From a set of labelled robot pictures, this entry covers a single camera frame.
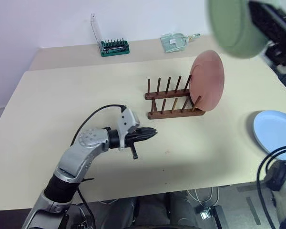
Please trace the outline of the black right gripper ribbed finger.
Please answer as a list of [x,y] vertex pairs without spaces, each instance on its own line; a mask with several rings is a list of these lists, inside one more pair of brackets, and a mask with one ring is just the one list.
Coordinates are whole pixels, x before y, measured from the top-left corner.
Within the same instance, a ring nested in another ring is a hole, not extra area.
[[249,1],[253,24],[274,44],[286,46],[286,12],[271,3]]

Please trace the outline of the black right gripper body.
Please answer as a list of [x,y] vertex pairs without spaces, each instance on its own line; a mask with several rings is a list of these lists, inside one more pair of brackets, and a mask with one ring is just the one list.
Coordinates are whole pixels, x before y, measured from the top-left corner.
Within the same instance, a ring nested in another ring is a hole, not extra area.
[[276,66],[286,66],[286,42],[269,42],[267,44],[265,55]]

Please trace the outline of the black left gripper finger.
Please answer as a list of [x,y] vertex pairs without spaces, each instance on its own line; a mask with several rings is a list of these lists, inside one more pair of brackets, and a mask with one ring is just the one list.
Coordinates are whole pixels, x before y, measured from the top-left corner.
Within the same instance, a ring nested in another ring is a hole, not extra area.
[[145,141],[145,140],[148,140],[148,139],[152,138],[155,135],[156,135],[156,133],[140,134],[140,135],[137,136],[137,141]]
[[157,130],[151,127],[140,127],[136,129],[137,134],[139,135],[156,135]]

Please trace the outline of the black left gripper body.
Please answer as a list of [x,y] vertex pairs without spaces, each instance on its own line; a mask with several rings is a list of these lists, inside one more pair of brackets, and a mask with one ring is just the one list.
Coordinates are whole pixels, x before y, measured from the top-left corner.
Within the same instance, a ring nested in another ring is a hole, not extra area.
[[130,148],[132,155],[133,155],[133,159],[138,159],[138,155],[134,146],[134,143],[137,141],[138,135],[139,135],[139,131],[136,130],[131,134],[127,134],[125,137],[125,147],[126,148]]

